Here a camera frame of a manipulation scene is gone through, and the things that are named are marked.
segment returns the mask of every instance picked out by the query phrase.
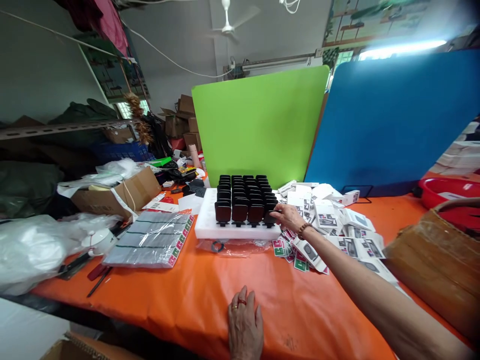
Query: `blue crate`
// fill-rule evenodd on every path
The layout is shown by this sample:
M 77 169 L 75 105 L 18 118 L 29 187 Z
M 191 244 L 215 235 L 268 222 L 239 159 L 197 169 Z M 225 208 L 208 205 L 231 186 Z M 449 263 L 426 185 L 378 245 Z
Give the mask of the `blue crate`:
M 155 160 L 155 156 L 148 152 L 147 145 L 142 144 L 139 141 L 127 142 L 124 144 L 104 142 L 100 144 L 94 144 L 90 147 L 90 149 L 103 163 L 121 160 L 124 158 L 130 158 L 136 162 Z

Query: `green backdrop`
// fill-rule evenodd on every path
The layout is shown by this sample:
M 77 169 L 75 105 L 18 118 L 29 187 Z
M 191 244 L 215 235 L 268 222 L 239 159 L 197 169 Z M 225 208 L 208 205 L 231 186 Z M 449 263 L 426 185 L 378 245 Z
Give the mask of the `green backdrop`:
M 211 186 L 221 174 L 267 175 L 273 189 L 302 181 L 328 75 L 324 65 L 195 86 Z

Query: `hand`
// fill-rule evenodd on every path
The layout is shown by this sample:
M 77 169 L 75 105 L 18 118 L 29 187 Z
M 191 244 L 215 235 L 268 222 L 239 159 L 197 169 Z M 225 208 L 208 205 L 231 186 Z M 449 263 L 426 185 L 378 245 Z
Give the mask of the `hand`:
M 228 306 L 228 344 L 231 360 L 260 360 L 264 347 L 264 321 L 260 305 L 255 311 L 255 292 L 237 292 Z
M 272 218 L 276 219 L 276 223 L 281 225 L 280 228 L 288 228 L 295 234 L 299 233 L 300 228 L 306 223 L 303 217 L 293 205 L 277 204 L 274 211 L 270 213 Z

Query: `wire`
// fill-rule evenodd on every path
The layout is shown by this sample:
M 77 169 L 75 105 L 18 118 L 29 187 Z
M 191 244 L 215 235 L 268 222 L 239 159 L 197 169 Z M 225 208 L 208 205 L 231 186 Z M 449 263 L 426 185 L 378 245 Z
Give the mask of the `wire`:
M 101 53 L 104 53 L 104 54 L 107 54 L 107 55 L 111 55 L 111 56 L 113 56 L 113 57 L 115 57 L 115 58 L 118 58 L 118 57 L 119 57 L 117 54 L 113 54 L 113 53 L 111 53 L 111 52 L 102 50 L 102 49 L 100 49 L 100 48 L 98 48 L 98 47 L 95 47 L 95 46 L 92 46 L 92 45 L 90 45 L 90 44 L 87 44 L 86 42 L 83 42 L 83 41 L 77 40 L 77 39 L 75 39 L 75 38 L 73 38 L 73 37 L 71 37 L 71 36 L 62 34 L 61 32 L 52 30 L 52 29 L 50 29 L 50 28 L 48 28 L 48 27 L 45 27 L 45 26 L 39 25 L 39 24 L 37 24 L 37 23 L 35 23 L 35 22 L 26 20 L 26 19 L 24 19 L 24 18 L 22 18 L 22 17 L 20 17 L 20 16 L 13 15 L 12 13 L 9 13 L 9 12 L 3 11 L 3 10 L 0 10 L 0 13 L 5 14 L 5 15 L 8 15 L 8 16 L 10 16 L 10 17 L 12 17 L 12 18 L 15 18 L 15 19 L 18 19 L 18 20 L 22 20 L 23 22 L 26 22 L 26 23 L 28 23 L 28 24 L 35 25 L 36 27 L 42 28 L 42 29 L 44 29 L 44 30 L 47 30 L 47 31 L 49 31 L 49 32 L 51 32 L 51 33 L 53 33 L 53 34 L 60 35 L 61 37 L 67 38 L 67 39 L 69 39 L 69 40 L 73 40 L 74 42 L 76 42 L 76 43 L 78 43 L 78 44 L 81 44 L 81 45 L 83 45 L 83 46 L 86 46 L 87 48 L 95 49 L 95 50 L 97 50 L 97 51 L 99 51 L 99 52 L 101 52 Z M 137 61 L 135 60 L 135 58 L 133 58 L 133 57 L 123 57 L 123 56 L 121 56 L 121 58 L 122 58 L 122 59 L 125 59 L 125 60 L 132 61 L 132 62 L 134 62 L 134 63 L 137 62 Z
M 163 52 L 161 52 L 160 50 L 158 50 L 150 41 L 148 41 L 143 35 L 139 34 L 138 32 L 136 32 L 135 30 L 132 30 L 131 27 L 129 27 L 125 21 L 121 21 L 132 33 L 134 33 L 135 35 L 137 35 L 138 37 L 140 37 L 141 39 L 143 39 L 148 45 L 150 45 L 152 48 L 154 48 L 158 53 L 160 53 L 161 55 L 163 55 L 168 61 L 174 63 L 175 65 L 177 65 L 180 69 L 183 69 L 189 73 L 192 73 L 194 75 L 198 75 L 198 76 L 203 76 L 203 77 L 206 77 L 206 78 L 212 78 L 212 79 L 217 79 L 217 78 L 223 78 L 226 74 L 229 74 L 233 71 L 233 69 L 230 69 L 230 71 L 228 72 L 225 72 L 223 73 L 222 75 L 217 75 L 217 76 L 211 76 L 211 75 L 204 75 L 204 74 L 200 74 L 198 72 L 194 72 L 194 71 L 191 71 L 191 70 L 188 70 L 187 68 L 177 64 L 175 61 L 173 61 L 171 58 L 169 58 L 167 55 L 165 55 Z
M 139 3 L 139 4 L 161 4 L 161 3 L 168 3 L 168 2 L 171 2 L 171 1 L 178 1 L 178 2 L 182 2 L 182 1 L 195 1 L 195 0 L 159 0 L 159 1 L 142 1 L 142 0 L 120 0 L 120 1 L 117 1 L 119 3 Z
M 300 5 L 300 0 L 293 0 L 292 2 L 287 2 L 287 0 L 280 0 L 280 4 L 285 5 L 285 9 L 290 13 L 290 14 L 295 14 L 297 10 L 299 9 Z M 290 10 L 290 8 L 296 4 L 296 9 L 295 11 Z

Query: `blue backdrop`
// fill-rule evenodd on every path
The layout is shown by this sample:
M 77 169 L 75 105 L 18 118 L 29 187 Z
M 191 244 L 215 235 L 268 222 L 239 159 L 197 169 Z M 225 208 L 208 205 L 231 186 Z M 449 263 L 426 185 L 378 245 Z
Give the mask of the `blue backdrop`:
M 478 113 L 480 50 L 343 63 L 305 181 L 406 194 Z

